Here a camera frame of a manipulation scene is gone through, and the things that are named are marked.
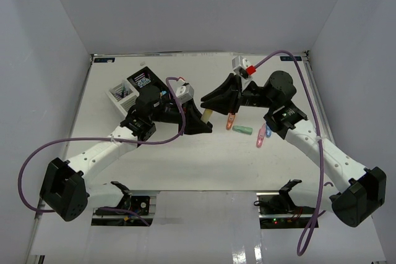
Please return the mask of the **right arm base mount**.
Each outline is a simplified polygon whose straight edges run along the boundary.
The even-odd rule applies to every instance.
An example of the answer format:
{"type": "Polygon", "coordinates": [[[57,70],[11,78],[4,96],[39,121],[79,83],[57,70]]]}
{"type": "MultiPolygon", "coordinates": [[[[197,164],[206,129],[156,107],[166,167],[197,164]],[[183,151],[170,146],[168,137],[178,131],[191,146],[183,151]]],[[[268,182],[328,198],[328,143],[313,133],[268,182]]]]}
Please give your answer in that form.
{"type": "Polygon", "coordinates": [[[261,230],[304,229],[314,209],[290,206],[279,194],[258,195],[253,205],[259,213],[261,230]]]}

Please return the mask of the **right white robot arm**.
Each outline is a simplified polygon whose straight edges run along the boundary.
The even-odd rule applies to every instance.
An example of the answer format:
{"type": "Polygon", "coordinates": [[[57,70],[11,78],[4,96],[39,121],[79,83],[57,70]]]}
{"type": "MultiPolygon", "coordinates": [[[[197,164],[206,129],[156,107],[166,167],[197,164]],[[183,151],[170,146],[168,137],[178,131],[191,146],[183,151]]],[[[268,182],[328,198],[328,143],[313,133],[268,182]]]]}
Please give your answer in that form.
{"type": "Polygon", "coordinates": [[[264,119],[271,131],[323,168],[337,194],[330,195],[330,211],[349,227],[357,227],[385,202],[387,176],[375,167],[353,160],[326,138],[293,102],[296,94],[291,75],[273,72],[263,86],[248,77],[230,74],[201,99],[201,107],[220,114],[237,113],[241,106],[266,108],[264,119]]]}

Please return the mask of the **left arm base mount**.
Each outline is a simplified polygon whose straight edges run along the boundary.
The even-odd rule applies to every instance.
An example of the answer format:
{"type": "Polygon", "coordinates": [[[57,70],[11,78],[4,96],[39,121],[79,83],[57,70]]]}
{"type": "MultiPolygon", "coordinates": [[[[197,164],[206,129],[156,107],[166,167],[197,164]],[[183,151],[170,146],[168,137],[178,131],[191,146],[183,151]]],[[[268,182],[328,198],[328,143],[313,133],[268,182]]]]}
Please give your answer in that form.
{"type": "Polygon", "coordinates": [[[146,195],[127,196],[118,206],[95,210],[92,226],[149,227],[152,224],[155,203],[146,195]]]}

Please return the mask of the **pale yellow highlighter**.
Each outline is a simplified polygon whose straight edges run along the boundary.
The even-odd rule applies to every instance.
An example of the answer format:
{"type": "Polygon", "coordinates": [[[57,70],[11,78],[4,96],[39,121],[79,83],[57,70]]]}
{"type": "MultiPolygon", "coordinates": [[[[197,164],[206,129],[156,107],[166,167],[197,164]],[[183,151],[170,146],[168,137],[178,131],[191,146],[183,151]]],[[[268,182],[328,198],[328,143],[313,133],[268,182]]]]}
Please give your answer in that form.
{"type": "Polygon", "coordinates": [[[208,123],[212,113],[213,111],[211,109],[205,109],[202,113],[201,121],[204,123],[208,123]]]}

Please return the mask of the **blue gel pen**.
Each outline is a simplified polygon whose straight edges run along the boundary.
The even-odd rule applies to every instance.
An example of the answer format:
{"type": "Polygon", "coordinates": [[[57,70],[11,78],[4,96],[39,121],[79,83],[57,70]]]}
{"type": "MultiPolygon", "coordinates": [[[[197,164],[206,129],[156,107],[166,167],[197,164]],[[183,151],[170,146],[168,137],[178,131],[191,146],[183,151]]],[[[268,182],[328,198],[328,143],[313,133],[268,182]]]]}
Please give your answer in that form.
{"type": "Polygon", "coordinates": [[[123,82],[122,83],[122,89],[121,89],[121,97],[124,98],[128,94],[129,94],[129,92],[128,92],[128,88],[127,88],[126,82],[123,82]]]}

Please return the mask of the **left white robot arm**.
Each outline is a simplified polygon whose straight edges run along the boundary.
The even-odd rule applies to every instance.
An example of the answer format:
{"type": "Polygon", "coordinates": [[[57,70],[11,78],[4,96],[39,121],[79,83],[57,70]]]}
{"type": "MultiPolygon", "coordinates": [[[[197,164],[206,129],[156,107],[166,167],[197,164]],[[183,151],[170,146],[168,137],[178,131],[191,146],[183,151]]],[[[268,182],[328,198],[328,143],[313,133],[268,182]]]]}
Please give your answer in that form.
{"type": "Polygon", "coordinates": [[[101,141],[81,154],[63,161],[55,158],[47,167],[40,197],[64,221],[72,221],[86,208],[111,208],[118,214],[130,209],[131,193],[119,182],[95,184],[94,179],[121,156],[139,147],[156,131],[155,123],[177,124],[185,135],[208,134],[213,125],[203,118],[183,85],[187,101],[177,106],[170,93],[162,94],[154,85],[139,91],[125,120],[101,141]]]}

